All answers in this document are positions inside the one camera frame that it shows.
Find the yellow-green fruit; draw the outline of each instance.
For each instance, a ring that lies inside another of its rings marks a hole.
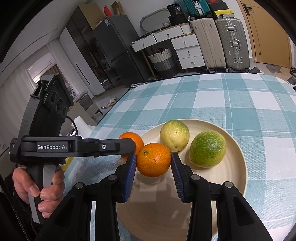
[[[179,120],[170,120],[160,130],[160,142],[171,152],[183,150],[189,142],[189,129]]]
[[[189,158],[194,165],[209,168],[219,164],[225,153],[225,138],[216,131],[203,131],[193,139]]]

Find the orange fruit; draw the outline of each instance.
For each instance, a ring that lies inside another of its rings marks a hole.
[[[170,151],[159,143],[150,143],[138,153],[138,171],[146,177],[159,177],[170,167]]]
[[[131,138],[135,144],[136,144],[136,148],[134,150],[134,153],[136,155],[138,155],[139,151],[144,147],[144,142],[142,140],[142,138],[133,132],[126,132],[120,135],[119,139],[126,139],[126,138]],[[129,154],[121,154],[122,158],[127,160]]]

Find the tablecloth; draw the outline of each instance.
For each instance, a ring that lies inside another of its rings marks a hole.
[[[235,138],[247,162],[245,198],[273,240],[282,241],[296,222],[296,92],[279,78],[258,74],[157,81],[124,95],[91,137],[112,139],[127,131],[141,135],[183,118],[212,122]],[[75,158],[65,173],[65,194],[78,181],[88,185],[114,173],[119,159]],[[138,240],[120,222],[119,231],[122,241]]]

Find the beige plate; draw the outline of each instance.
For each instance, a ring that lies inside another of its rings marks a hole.
[[[232,136],[212,123],[183,119],[190,131],[186,148],[179,152],[183,164],[191,167],[195,174],[209,182],[222,184],[231,181],[245,195],[247,187],[247,166],[244,155]],[[163,124],[158,125],[141,137],[144,144],[160,142],[159,133]],[[194,137],[202,131],[214,130],[226,140],[227,151],[218,165],[203,169],[189,160],[189,148]],[[143,241],[186,240],[191,212],[191,204],[183,204],[178,198],[171,168],[157,178],[145,177],[136,170],[131,197],[125,204],[117,205],[117,215],[133,235]],[[212,234],[217,233],[217,212],[212,201]]]

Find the gray suitcase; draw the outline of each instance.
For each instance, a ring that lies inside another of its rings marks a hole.
[[[248,72],[250,56],[241,20],[237,18],[220,18],[216,20],[216,25],[229,72],[234,69]]]
[[[225,68],[224,52],[215,22],[212,18],[201,18],[191,21],[197,37],[205,66],[211,68]]]

